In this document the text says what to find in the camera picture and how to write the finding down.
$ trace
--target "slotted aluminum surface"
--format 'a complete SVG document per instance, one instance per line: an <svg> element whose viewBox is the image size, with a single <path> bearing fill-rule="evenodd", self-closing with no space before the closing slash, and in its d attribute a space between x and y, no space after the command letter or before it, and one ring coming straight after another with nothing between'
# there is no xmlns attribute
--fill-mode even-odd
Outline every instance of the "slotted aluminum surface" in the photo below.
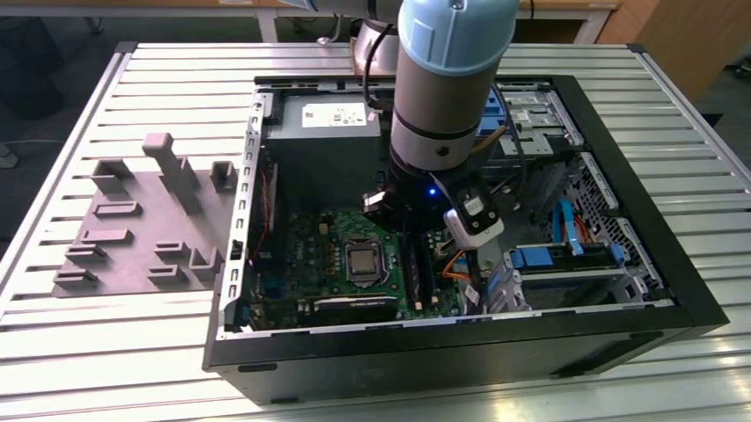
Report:
<svg viewBox="0 0 751 422"><path fill-rule="evenodd" d="M261 410L200 370L211 292L52 298L53 269L95 192L85 176L96 159L124 156L136 171L156 171L140 139L159 131L172 133L175 153L193 169L239 161L253 76L349 70L348 48L337 45L141 44L132 55L115 55L0 265L0 418L748 420L746 169L651 59L622 46L512 46L500 73L579 78L731 319L703 338L586 379Z"/></svg>

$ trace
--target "floor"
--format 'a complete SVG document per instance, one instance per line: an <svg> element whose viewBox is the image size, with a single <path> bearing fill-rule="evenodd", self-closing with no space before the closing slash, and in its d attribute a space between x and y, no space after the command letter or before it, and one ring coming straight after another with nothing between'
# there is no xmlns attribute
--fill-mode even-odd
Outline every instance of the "floor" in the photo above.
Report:
<svg viewBox="0 0 751 422"><path fill-rule="evenodd" d="M64 142L71 133L117 43L127 40L260 41L259 27L252 18L108 18L104 20L104 33L99 36L89 34L80 18L47 18L44 22L68 63L52 76L65 103L59 113L36 121L17 119L0 106L0 141L15 142L8 148L21 160L15 169L0 170L0 257L53 165L63 145L55 142ZM331 32L332 24L332 18L315 22L279 19L279 40L315 41ZM702 113L726 114L716 131L750 165L751 81L739 81L730 72L723 73L698 101L698 108Z"/></svg>

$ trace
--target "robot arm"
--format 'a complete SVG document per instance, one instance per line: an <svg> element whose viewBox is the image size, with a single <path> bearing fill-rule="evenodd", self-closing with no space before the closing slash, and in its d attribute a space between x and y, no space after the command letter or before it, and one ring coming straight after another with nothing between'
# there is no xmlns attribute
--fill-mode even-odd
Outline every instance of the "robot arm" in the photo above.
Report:
<svg viewBox="0 0 751 422"><path fill-rule="evenodd" d="M443 206L444 222L456 243L463 249L476 249L503 231L487 186L473 175L469 158L499 61L512 40L519 0L285 3L387 22L395 20L397 11L391 186L388 195L365 199L365 215L368 208L371 215L393 214L403 208L408 216L396 212L399 216L391 222L377 223L400 231L420 231L432 224L428 216L440 208L425 192L439 188L449 201ZM389 196L396 201L385 204Z"/></svg>

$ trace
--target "sticker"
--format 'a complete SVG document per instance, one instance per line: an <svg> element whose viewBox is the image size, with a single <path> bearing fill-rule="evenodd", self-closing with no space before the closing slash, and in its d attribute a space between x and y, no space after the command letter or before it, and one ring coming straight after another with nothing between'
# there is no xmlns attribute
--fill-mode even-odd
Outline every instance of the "sticker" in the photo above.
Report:
<svg viewBox="0 0 751 422"><path fill-rule="evenodd" d="M305 104L303 127L365 126L363 103Z"/></svg>
<svg viewBox="0 0 751 422"><path fill-rule="evenodd" d="M469 285L467 285L467 288L464 289L464 296L467 296L467 299L469 299L475 305L480 303L480 294Z"/></svg>

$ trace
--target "blue latch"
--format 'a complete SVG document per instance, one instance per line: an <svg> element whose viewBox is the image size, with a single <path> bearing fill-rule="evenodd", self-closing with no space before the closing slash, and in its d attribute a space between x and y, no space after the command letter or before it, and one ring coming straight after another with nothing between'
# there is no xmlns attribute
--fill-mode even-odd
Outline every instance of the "blue latch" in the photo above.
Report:
<svg viewBox="0 0 751 422"><path fill-rule="evenodd" d="M519 251L512 251L512 266L513 268L521 268L524 266L524 257Z"/></svg>
<svg viewBox="0 0 751 422"><path fill-rule="evenodd" d="M552 256L548 248L538 246L534 248L521 248L521 256L527 266L551 266Z"/></svg>
<svg viewBox="0 0 751 422"><path fill-rule="evenodd" d="M626 262L626 255L619 244L610 244L610 253L612 254L616 265L622 266Z"/></svg>
<svg viewBox="0 0 751 422"><path fill-rule="evenodd" d="M560 231L560 221L566 229L566 242L571 246L574 255L584 253L579 243L579 233L574 225L574 206L568 200L559 200L552 209L552 242L563 242L563 233Z"/></svg>

